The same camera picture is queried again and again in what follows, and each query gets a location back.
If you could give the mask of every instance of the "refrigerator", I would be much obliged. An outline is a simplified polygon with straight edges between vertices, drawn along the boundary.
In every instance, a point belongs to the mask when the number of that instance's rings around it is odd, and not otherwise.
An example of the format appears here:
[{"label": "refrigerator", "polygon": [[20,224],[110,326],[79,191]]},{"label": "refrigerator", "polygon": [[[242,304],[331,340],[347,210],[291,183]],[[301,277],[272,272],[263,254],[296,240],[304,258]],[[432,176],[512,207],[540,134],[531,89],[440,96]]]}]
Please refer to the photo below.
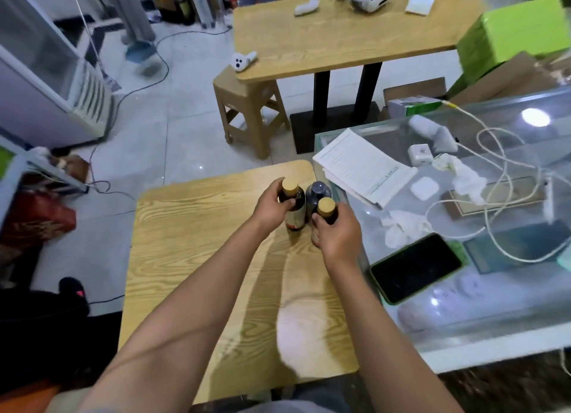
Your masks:
[{"label": "refrigerator", "polygon": [[32,146],[102,138],[114,99],[34,0],[0,0],[0,127]]}]

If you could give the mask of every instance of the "wooden table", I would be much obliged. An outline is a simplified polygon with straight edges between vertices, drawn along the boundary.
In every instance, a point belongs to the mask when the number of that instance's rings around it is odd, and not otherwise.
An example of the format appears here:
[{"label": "wooden table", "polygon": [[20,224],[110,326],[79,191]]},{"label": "wooden table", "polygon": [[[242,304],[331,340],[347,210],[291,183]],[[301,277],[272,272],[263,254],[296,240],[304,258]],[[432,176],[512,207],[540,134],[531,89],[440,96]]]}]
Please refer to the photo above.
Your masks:
[{"label": "wooden table", "polygon": [[[264,189],[314,180],[305,160],[147,191],[137,205],[119,346],[244,222]],[[357,370],[339,298],[310,228],[280,226],[256,252],[195,403]]]},{"label": "wooden table", "polygon": [[[435,0],[431,13],[405,13],[408,0],[389,0],[371,14],[353,11],[344,0],[320,0],[319,10],[296,18],[308,0],[281,0],[239,7],[234,12],[236,50],[258,53],[237,77],[254,82],[315,74],[313,111],[292,114],[298,153],[313,151],[315,133],[379,120],[371,102],[383,61],[456,48],[483,12],[481,0]],[[354,105],[327,108],[330,70],[364,65]]]}]

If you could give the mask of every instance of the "green phone case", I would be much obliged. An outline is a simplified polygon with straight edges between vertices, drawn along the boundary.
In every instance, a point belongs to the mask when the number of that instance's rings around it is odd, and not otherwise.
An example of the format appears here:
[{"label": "green phone case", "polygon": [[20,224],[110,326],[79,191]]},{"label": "green phone case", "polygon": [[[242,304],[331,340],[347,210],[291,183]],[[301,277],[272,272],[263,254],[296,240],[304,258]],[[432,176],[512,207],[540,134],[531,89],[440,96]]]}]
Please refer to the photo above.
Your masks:
[{"label": "green phone case", "polygon": [[[421,238],[420,240],[415,241],[414,243],[409,244],[408,246],[403,247],[402,249],[398,250],[395,253],[399,253],[402,252],[403,250],[409,248],[410,246],[414,246],[415,244],[417,244],[418,242],[421,242],[422,240],[426,239],[427,237],[430,237],[431,235],[438,235],[437,233],[433,232],[432,234],[429,234],[427,236],[424,236],[423,238]],[[375,279],[375,277],[373,276],[373,273],[371,273],[371,267],[369,266],[369,268],[366,271],[367,276],[369,277],[369,279],[373,282],[373,285],[376,286],[377,288],[377,292],[382,296],[383,300],[385,300],[389,305],[391,306],[396,306],[398,304],[401,304],[404,301],[409,300],[411,297],[416,296],[417,294],[423,292],[425,289],[427,289],[428,287],[430,287],[431,285],[434,285],[437,282],[440,282],[441,280],[444,280],[450,276],[452,276],[454,273],[458,272],[462,267],[465,267],[466,265],[469,264],[470,260],[468,258],[468,255],[466,253],[466,251],[464,250],[464,246],[462,245],[461,242],[458,242],[456,240],[452,240],[450,242],[446,242],[446,244],[448,245],[448,247],[452,250],[452,252],[454,252],[454,254],[458,257],[458,259],[460,260],[460,267],[457,268],[456,270],[454,270],[453,272],[448,273],[446,276],[443,276],[440,279],[436,279],[434,282],[426,285],[424,288],[422,288],[421,290],[418,290],[416,293],[411,294],[410,296],[405,297],[403,300],[401,301],[397,301],[396,303],[391,302],[388,298],[387,295],[383,292],[381,286],[379,285],[379,283],[377,282],[377,280]],[[384,260],[389,259],[390,257],[392,257],[394,254],[390,254],[388,257],[383,258],[381,261],[377,261],[375,263],[375,265],[382,263]]]}]

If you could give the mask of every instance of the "gold bottle cap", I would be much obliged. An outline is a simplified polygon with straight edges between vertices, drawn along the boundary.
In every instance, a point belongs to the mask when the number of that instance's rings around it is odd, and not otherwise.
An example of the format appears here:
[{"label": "gold bottle cap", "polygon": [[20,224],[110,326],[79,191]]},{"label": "gold bottle cap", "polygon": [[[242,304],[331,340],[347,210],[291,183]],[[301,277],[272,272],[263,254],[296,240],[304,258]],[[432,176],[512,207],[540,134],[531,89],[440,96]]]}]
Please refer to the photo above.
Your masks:
[{"label": "gold bottle cap", "polygon": [[284,178],[282,182],[282,188],[287,196],[294,197],[297,193],[298,187],[299,187],[298,182],[292,180],[291,178]]},{"label": "gold bottle cap", "polygon": [[335,211],[335,201],[331,198],[321,198],[318,202],[318,214],[323,217],[327,218],[333,214]]}]

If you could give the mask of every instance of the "wooden stool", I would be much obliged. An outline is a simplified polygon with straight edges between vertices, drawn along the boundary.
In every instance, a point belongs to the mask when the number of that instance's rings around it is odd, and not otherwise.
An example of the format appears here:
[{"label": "wooden stool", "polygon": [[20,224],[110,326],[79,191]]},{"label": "wooden stool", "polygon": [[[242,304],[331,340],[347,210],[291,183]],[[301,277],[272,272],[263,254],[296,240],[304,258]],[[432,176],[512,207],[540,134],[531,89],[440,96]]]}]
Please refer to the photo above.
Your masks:
[{"label": "wooden stool", "polygon": [[[218,101],[220,117],[224,125],[226,142],[231,144],[232,138],[253,145],[260,159],[269,156],[269,138],[283,124],[290,129],[286,110],[275,80],[245,84],[236,78],[236,72],[229,65],[214,78],[214,92]],[[261,115],[262,106],[277,111],[277,116],[268,126],[264,125]],[[247,130],[241,130],[230,124],[236,115],[242,113],[246,119]]]}]

